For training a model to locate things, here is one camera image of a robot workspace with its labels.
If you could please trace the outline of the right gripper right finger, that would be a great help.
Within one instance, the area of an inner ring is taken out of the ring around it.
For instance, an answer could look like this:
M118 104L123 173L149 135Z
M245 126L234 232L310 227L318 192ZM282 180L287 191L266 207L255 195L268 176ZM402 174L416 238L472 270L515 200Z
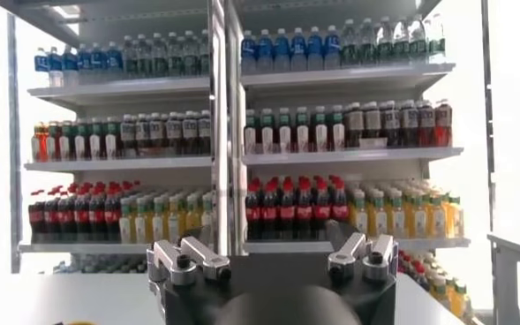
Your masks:
M331 280L342 283L353 279L359 264L365 280L374 283L395 278L398 269L398 243L393 236L381 234L369 239L346 223L329 220L324 223L328 241L335 249L327 258Z

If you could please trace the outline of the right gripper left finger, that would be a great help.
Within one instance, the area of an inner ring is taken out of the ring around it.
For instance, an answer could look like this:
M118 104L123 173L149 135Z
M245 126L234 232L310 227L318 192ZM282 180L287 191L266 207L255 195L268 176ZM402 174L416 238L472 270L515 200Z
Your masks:
M155 241L147 248L148 278L154 283L169 281L186 286L196 276L215 283L231 279L230 259L212 249L214 229L210 225L187 231L177 242Z

